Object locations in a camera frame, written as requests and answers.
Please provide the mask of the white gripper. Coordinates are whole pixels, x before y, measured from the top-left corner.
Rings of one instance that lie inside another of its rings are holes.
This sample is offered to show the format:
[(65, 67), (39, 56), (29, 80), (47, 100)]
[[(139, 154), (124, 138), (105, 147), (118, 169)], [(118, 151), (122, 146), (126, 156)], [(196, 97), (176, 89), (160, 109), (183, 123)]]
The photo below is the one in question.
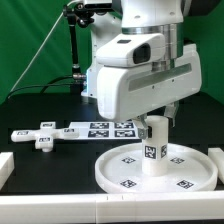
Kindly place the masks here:
[(132, 119), (138, 137), (147, 139), (144, 113), (167, 105), (164, 116), (174, 127), (178, 100), (197, 93), (201, 84), (200, 58), (195, 46), (185, 46), (183, 56), (175, 60), (175, 67), (166, 71), (151, 72), (149, 66), (103, 67), (97, 77), (98, 111), (110, 121)]

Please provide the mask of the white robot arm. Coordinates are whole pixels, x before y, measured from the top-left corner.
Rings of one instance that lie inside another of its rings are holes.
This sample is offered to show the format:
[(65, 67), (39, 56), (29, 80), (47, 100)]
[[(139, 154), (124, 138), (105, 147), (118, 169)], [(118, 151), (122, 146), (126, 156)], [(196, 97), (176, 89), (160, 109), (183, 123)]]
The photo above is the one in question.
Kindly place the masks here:
[(185, 44), (183, 22), (206, 16), (221, 0), (84, 0), (92, 14), (92, 64), (86, 95), (97, 101), (102, 118), (131, 119), (142, 139), (149, 137), (147, 113), (197, 93), (200, 58)]

